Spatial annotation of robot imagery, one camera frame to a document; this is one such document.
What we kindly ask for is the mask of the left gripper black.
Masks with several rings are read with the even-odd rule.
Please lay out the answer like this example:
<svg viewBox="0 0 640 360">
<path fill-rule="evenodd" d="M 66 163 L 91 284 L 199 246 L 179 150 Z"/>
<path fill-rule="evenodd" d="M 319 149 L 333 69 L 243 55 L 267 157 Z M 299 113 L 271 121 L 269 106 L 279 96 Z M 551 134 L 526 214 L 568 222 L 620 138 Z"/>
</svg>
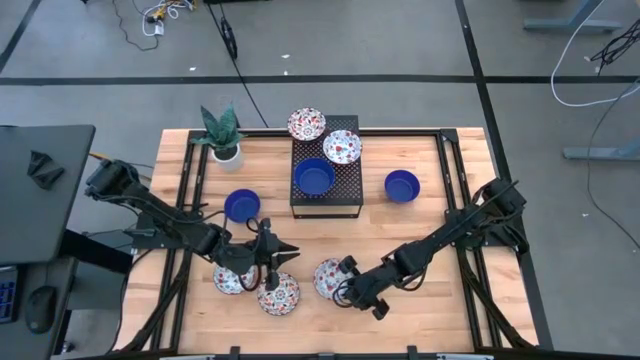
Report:
<svg viewBox="0 0 640 360">
<path fill-rule="evenodd" d="M 281 242 L 271 231 L 271 221 L 264 218 L 257 223 L 257 234 L 253 241 L 244 244 L 232 244 L 232 235 L 229 231 L 224 237 L 224 267 L 235 273 L 241 288 L 245 291 L 254 291 L 258 288 L 262 278 L 261 270 L 267 269 L 265 289 L 273 291 L 280 285 L 276 268 L 276 253 L 296 252 L 298 247 Z M 279 254 L 278 262 L 284 264 L 299 256 L 299 253 Z M 252 268 L 256 268 L 258 274 L 254 277 L 253 284 L 246 283 L 243 276 Z"/>
</svg>

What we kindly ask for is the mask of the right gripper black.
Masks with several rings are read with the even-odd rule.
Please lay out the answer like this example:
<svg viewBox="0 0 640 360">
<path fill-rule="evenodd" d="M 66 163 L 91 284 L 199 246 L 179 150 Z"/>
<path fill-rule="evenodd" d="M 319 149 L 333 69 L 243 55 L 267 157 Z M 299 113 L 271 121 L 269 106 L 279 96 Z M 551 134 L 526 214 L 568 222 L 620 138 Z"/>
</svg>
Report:
<svg viewBox="0 0 640 360">
<path fill-rule="evenodd" d="M 342 282 L 340 300 L 346 307 L 359 310 L 372 308 L 376 320 L 382 320 L 389 311 L 389 305 L 378 295 L 400 281 L 400 271 L 391 258 L 383 258 L 382 264 L 364 273 L 357 269 L 357 262 L 352 256 L 340 261 L 343 272 L 352 272 L 353 277 Z"/>
</svg>

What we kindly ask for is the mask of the red-sided floral mini bowl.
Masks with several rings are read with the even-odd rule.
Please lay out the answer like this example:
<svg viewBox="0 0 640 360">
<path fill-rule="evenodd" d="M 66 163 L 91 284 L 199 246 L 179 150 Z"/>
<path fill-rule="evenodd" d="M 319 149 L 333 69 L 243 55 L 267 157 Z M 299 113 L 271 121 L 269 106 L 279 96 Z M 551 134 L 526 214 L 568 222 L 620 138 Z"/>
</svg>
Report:
<svg viewBox="0 0 640 360">
<path fill-rule="evenodd" d="M 353 277 L 352 272 L 343 272 L 338 258 L 329 258 L 321 262 L 314 272 L 314 287 L 319 295 L 332 300 L 333 294 L 345 281 Z"/>
<path fill-rule="evenodd" d="M 329 161 L 347 165 L 360 158 L 362 142 L 354 131 L 336 130 L 325 137 L 322 149 Z"/>
<path fill-rule="evenodd" d="M 245 292 L 246 289 L 254 284 L 256 267 L 253 266 L 243 275 L 238 275 L 231 270 L 217 266 L 213 273 L 213 282 L 215 287 L 227 295 L 237 295 Z"/>
</svg>

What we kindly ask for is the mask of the dark-sided floral mini bowl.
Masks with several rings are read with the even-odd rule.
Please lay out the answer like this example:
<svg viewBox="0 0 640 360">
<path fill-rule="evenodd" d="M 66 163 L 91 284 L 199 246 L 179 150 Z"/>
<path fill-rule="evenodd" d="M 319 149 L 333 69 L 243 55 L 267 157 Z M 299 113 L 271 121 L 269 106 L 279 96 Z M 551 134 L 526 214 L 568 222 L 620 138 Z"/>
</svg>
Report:
<svg viewBox="0 0 640 360">
<path fill-rule="evenodd" d="M 273 316 L 283 316 L 292 312 L 300 300 L 300 285 L 288 273 L 278 272 L 279 284 L 274 290 L 266 288 L 263 279 L 257 288 L 257 301 L 266 313 Z"/>
<path fill-rule="evenodd" d="M 312 141 L 325 132 L 326 118 L 321 111 L 313 107 L 303 107 L 289 116 L 287 130 L 298 141 Z"/>
</svg>

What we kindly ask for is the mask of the blue mini bowl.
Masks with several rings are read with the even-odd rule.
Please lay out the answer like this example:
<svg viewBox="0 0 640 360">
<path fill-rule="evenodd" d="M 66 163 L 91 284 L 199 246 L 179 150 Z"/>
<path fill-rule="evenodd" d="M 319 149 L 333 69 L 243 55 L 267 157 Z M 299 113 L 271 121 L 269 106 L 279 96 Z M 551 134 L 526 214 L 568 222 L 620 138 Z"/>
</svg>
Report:
<svg viewBox="0 0 640 360">
<path fill-rule="evenodd" d="M 230 193 L 224 202 L 227 218 L 235 223 L 244 223 L 255 218 L 261 207 L 259 196 L 250 189 L 238 189 Z"/>
<path fill-rule="evenodd" d="M 415 200 L 421 191 L 418 178 L 407 170 L 394 170 L 384 181 L 387 197 L 395 203 L 408 203 Z"/>
<path fill-rule="evenodd" d="M 336 173 L 327 160 L 308 158 L 294 167 L 294 183 L 307 195 L 322 195 L 335 184 Z"/>
</svg>

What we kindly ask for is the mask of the black perforated metal rack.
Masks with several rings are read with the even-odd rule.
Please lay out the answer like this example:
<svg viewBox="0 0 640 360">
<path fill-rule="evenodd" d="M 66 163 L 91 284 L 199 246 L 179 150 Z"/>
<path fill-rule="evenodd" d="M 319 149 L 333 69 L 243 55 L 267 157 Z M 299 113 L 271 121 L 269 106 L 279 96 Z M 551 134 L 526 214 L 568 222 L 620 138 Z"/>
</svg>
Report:
<svg viewBox="0 0 640 360">
<path fill-rule="evenodd" d="M 324 134 L 313 141 L 292 141 L 289 204 L 296 219 L 355 219 L 364 205 L 361 160 L 337 164 L 324 153 L 324 139 L 337 130 L 359 135 L 357 115 L 326 115 Z M 320 184 L 328 189 L 322 194 L 305 193 L 299 186 L 303 173 L 320 170 Z"/>
</svg>

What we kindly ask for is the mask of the snake plant in white pot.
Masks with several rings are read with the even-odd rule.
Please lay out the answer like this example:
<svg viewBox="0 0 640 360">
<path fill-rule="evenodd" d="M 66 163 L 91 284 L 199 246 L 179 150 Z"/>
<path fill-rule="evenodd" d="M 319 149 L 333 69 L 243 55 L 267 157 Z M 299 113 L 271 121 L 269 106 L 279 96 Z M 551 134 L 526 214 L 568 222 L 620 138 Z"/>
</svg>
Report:
<svg viewBox="0 0 640 360">
<path fill-rule="evenodd" d="M 200 106 L 205 134 L 190 142 L 209 149 L 216 164 L 225 172 L 235 172 L 244 163 L 240 140 L 244 135 L 239 131 L 239 121 L 233 105 L 230 104 L 219 116 L 214 116 L 207 108 Z"/>
</svg>

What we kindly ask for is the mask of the grey side desk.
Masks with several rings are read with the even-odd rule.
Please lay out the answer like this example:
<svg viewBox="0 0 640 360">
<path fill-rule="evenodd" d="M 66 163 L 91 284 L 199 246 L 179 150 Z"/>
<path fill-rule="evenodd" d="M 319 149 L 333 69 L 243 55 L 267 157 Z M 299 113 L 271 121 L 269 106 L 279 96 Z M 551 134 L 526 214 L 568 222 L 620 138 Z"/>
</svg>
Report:
<svg viewBox="0 0 640 360">
<path fill-rule="evenodd" d="M 67 303 L 77 262 L 58 259 L 47 264 L 14 266 L 20 270 L 19 307 L 14 322 L 0 324 L 0 360 L 50 360 L 62 350 L 69 323 Z M 43 285 L 56 288 L 55 319 L 48 332 L 33 334 L 25 323 L 25 308 L 31 292 Z"/>
</svg>

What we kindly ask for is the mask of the black computer mouse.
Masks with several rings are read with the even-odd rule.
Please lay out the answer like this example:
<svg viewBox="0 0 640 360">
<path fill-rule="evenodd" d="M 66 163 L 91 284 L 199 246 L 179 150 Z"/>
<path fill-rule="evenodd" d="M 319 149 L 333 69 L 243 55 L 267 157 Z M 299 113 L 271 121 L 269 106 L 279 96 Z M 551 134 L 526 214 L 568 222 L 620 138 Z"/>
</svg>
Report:
<svg viewBox="0 0 640 360">
<path fill-rule="evenodd" d="M 33 334 L 49 331 L 55 319 L 56 288 L 43 285 L 31 292 L 25 308 L 25 323 Z"/>
</svg>

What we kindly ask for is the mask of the black folded cloth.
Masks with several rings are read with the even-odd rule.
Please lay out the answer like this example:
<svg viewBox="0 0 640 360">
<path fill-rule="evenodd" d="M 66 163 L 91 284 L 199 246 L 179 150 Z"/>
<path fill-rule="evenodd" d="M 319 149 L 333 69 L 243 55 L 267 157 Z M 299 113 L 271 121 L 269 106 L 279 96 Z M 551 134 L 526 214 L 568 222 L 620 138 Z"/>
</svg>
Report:
<svg viewBox="0 0 640 360">
<path fill-rule="evenodd" d="M 30 151 L 27 175 L 39 188 L 52 190 L 64 173 L 65 169 L 48 154 Z"/>
</svg>

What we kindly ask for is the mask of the black side desk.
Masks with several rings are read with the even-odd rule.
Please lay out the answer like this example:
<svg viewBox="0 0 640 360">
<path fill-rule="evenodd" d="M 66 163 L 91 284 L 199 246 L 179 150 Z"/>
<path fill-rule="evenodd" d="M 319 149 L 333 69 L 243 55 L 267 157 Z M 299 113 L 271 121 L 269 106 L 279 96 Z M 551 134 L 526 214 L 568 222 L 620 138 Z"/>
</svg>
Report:
<svg viewBox="0 0 640 360">
<path fill-rule="evenodd" d="M 57 256 L 94 134 L 92 125 L 0 127 L 0 265 Z M 65 169 L 52 190 L 28 177 L 31 150 Z"/>
</svg>

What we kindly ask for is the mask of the black keyboard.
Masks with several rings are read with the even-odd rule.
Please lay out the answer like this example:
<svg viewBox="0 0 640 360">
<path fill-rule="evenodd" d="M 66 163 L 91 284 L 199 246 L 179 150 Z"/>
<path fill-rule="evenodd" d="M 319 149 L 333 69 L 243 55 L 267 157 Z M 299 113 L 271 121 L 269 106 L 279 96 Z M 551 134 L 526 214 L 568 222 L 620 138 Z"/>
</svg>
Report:
<svg viewBox="0 0 640 360">
<path fill-rule="evenodd" d="M 16 266 L 0 267 L 0 324 L 14 322 L 19 307 L 20 270 Z"/>
</svg>

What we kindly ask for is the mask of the grey desk foot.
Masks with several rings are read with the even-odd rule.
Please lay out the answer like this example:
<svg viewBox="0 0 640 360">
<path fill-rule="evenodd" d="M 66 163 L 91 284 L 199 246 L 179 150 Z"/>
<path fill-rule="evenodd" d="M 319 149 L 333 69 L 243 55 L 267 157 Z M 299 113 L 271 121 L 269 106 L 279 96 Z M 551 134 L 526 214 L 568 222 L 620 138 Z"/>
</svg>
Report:
<svg viewBox="0 0 640 360">
<path fill-rule="evenodd" d="M 565 147 L 562 155 L 568 160 L 640 161 L 640 137 L 619 147 Z"/>
<path fill-rule="evenodd" d="M 523 29 L 537 32 L 587 32 L 590 34 L 612 33 L 622 28 L 616 21 L 593 19 L 594 13 L 604 0 L 582 0 L 573 15 L 564 18 L 526 18 Z"/>
</svg>

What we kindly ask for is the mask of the black metal table frame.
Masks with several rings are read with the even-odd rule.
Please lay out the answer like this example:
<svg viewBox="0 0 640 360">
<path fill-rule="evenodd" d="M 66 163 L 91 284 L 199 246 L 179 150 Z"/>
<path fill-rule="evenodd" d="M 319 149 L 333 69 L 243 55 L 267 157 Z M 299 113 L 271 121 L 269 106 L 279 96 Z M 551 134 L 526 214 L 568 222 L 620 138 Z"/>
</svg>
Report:
<svg viewBox="0 0 640 360">
<path fill-rule="evenodd" d="M 473 348 L 457 255 L 438 252 L 421 287 L 413 292 L 390 289 L 390 310 L 382 320 L 370 312 L 342 309 L 322 298 L 312 280 L 316 266 L 328 258 L 353 256 L 361 270 L 377 266 L 397 246 L 421 239 L 442 225 L 448 205 L 440 165 L 451 162 L 453 146 L 439 147 L 431 129 L 365 129 L 362 157 L 364 205 L 355 219 L 296 219 L 290 205 L 292 140 L 275 130 L 251 130 L 242 140 L 243 167 L 226 173 L 208 164 L 190 189 L 202 190 L 205 213 L 221 218 L 226 196 L 248 188 L 261 200 L 261 214 L 278 237 L 300 250 L 283 269 L 300 284 L 301 298 L 285 316 L 272 316 L 254 294 L 225 295 L 213 282 L 211 263 L 194 257 L 185 305 L 171 307 L 164 318 L 162 344 L 176 343 L 182 355 L 222 357 L 232 346 L 242 357 L 266 355 L 306 358 L 405 355 L 408 345 L 421 353 L 469 352 Z M 392 202 L 384 181 L 394 170 L 412 172 L 421 191 L 408 203 Z M 182 315 L 176 322 L 175 316 Z"/>
</svg>

